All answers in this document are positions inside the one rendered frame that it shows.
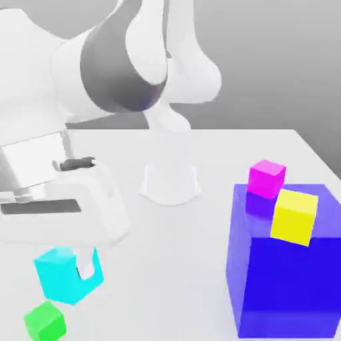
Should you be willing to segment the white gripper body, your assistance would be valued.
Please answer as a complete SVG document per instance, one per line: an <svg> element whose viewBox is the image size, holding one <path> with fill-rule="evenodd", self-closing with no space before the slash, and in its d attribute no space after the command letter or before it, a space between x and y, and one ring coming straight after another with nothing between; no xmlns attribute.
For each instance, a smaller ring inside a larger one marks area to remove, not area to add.
<svg viewBox="0 0 341 341"><path fill-rule="evenodd" d="M45 198L18 205L0 201L0 242L75 248L112 246L128 233L130 221L121 194L101 162L58 172L43 185Z"/></svg>

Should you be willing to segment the small cyan cube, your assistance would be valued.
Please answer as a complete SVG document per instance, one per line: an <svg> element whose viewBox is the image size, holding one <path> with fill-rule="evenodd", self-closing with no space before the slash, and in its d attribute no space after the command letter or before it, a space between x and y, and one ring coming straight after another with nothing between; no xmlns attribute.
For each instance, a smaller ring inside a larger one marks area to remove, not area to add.
<svg viewBox="0 0 341 341"><path fill-rule="evenodd" d="M104 280L97 250L93 250L94 274L82 279L77 270L76 255L69 247L55 247L34 260L45 298L75 305Z"/></svg>

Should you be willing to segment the small green cube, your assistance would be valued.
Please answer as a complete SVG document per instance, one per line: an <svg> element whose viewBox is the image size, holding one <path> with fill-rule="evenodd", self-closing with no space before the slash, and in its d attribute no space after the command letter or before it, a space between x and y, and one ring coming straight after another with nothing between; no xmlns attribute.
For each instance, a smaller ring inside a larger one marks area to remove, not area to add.
<svg viewBox="0 0 341 341"><path fill-rule="evenodd" d="M57 341L67 332L63 313L50 301L24 315L24 322L33 341Z"/></svg>

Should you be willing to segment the small magenta cube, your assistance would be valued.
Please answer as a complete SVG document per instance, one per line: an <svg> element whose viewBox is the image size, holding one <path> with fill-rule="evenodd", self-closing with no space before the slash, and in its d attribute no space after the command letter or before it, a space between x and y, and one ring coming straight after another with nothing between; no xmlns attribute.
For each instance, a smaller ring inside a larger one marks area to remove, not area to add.
<svg viewBox="0 0 341 341"><path fill-rule="evenodd" d="M284 165L261 160L250 168L247 191L272 200L283 187L285 174Z"/></svg>

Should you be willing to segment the small yellow cube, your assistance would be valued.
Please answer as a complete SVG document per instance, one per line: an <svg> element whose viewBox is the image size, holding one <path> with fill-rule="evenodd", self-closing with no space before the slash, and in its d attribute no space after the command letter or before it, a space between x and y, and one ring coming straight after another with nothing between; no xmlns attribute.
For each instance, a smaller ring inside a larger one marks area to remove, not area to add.
<svg viewBox="0 0 341 341"><path fill-rule="evenodd" d="M274 207L270 237L308 247L317 207L317 196L281 189Z"/></svg>

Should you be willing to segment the large blue box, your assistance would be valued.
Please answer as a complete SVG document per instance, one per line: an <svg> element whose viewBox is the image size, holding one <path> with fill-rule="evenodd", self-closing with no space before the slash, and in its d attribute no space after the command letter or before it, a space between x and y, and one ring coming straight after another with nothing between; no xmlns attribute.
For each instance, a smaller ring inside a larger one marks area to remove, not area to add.
<svg viewBox="0 0 341 341"><path fill-rule="evenodd" d="M274 201L236 184L226 279L240 338L333 338L341 321L341 202L323 184L309 246L270 237Z"/></svg>

